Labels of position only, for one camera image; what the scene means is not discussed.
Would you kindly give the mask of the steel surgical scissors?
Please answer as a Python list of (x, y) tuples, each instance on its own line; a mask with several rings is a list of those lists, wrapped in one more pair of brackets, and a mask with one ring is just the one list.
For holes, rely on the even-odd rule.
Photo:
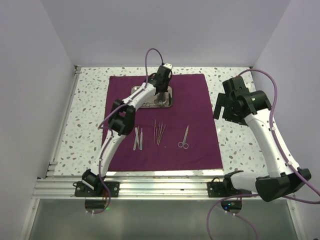
[(179, 148), (183, 148), (183, 149), (189, 148), (189, 144), (187, 143), (188, 132), (189, 132), (189, 126), (186, 127), (183, 140), (178, 143)]
[(157, 94), (156, 99), (154, 102), (158, 103), (158, 105), (163, 106), (167, 101), (166, 93), (159, 93)]

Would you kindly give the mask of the steel instrument tray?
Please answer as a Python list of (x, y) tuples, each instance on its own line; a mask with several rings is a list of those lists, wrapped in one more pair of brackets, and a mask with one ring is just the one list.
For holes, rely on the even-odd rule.
[(170, 108), (173, 105), (173, 89), (168, 86), (166, 92), (151, 96), (140, 108)]

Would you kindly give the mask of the thin pointed steel tweezers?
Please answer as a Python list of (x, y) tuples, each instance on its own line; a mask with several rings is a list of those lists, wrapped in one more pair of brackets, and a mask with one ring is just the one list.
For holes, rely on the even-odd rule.
[(164, 134), (165, 128), (166, 128), (166, 124), (163, 124), (162, 134), (161, 134), (161, 138), (160, 138), (160, 143), (161, 143), (161, 139), (162, 139), (162, 136), (163, 136), (163, 134)]

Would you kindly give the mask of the purple cloth wrap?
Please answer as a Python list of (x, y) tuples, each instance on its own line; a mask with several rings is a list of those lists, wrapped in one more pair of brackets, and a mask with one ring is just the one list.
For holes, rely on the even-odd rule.
[[(169, 108), (140, 108), (135, 126), (143, 128), (143, 148), (133, 150), (135, 132), (119, 145), (110, 172), (182, 171), (221, 169), (216, 125), (208, 86), (203, 74), (175, 75), (169, 82), (173, 105)], [(154, 122), (166, 124), (160, 145), (154, 143)], [(184, 138), (188, 149), (178, 147)]]

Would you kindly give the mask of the steel forceps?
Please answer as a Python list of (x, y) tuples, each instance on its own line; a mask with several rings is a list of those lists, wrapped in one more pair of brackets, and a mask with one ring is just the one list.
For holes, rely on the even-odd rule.
[(146, 102), (146, 103), (144, 103), (144, 106), (145, 107), (147, 107), (147, 108), (153, 108), (153, 107), (155, 107), (155, 106), (157, 106), (158, 105), (158, 103), (157, 102)]

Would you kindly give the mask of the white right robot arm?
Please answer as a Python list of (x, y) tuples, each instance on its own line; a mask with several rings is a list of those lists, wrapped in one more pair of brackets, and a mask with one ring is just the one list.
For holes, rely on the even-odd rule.
[(224, 175), (221, 182), (227, 196), (258, 195), (266, 202), (297, 192), (312, 177), (307, 168), (301, 168), (287, 148), (272, 115), (273, 108), (267, 95), (251, 92), (241, 76), (225, 80), (219, 93), (213, 117), (248, 126), (265, 159), (267, 175), (237, 170)]

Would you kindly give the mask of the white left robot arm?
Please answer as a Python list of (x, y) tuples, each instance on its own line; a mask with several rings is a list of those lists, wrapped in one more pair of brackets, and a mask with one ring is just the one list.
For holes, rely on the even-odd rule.
[(172, 69), (171, 64), (162, 64), (156, 73), (146, 76), (145, 82), (134, 93), (113, 102), (110, 114), (99, 126), (107, 130), (107, 135), (97, 158), (82, 175), (81, 182), (92, 196), (99, 196), (106, 189), (104, 177), (121, 142), (134, 130), (137, 110), (151, 97), (168, 91)]

